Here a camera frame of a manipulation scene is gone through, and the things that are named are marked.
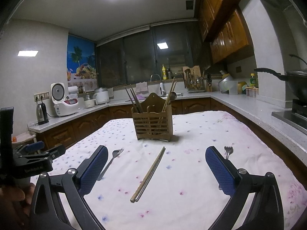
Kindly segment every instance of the gas stove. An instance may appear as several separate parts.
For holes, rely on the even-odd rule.
[[[272,112],[272,116],[290,124],[307,135],[307,103],[294,99],[292,110]]]

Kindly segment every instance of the fork handle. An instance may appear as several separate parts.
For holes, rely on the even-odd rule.
[[[111,165],[111,163],[113,162],[113,160],[114,160],[114,158],[112,158],[112,159],[109,161],[108,165],[106,165],[106,167],[103,169],[103,171],[102,171],[102,172],[100,173],[100,175],[98,176],[97,181],[100,181],[100,180],[102,179],[104,173],[105,173],[106,170],[109,168],[109,166]]]

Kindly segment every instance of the blue textured pad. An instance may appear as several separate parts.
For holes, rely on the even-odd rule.
[[[235,193],[234,177],[229,173],[228,169],[211,147],[207,148],[205,157],[209,168],[211,169],[224,194],[232,197]]]
[[[35,151],[41,150],[45,147],[45,144],[43,141],[39,141],[37,143],[33,143],[33,144],[28,144],[25,147],[25,151],[28,153],[33,153]]]
[[[96,155],[79,180],[79,194],[89,194],[106,162],[108,161],[108,149],[104,146]]]

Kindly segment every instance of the bamboo basket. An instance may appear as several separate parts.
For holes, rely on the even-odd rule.
[[[151,93],[146,100],[141,103],[144,113],[137,113],[131,109],[133,123],[135,125],[136,137],[140,139],[161,139],[170,141],[172,128],[172,106],[166,106],[164,112],[162,108],[165,100],[157,94]]]

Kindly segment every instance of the metal screw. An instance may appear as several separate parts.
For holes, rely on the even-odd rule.
[[[47,173],[46,172],[43,172],[39,175],[40,178],[45,178],[47,176]]]
[[[273,174],[273,173],[268,172],[268,177],[273,178],[273,177],[275,177],[275,176],[274,176],[274,174]]]
[[[241,175],[245,175],[247,173],[245,169],[238,169],[238,171]]]
[[[67,171],[67,173],[68,173],[69,175],[73,175],[74,173],[76,173],[76,170],[75,170],[75,169],[69,169],[69,170]]]

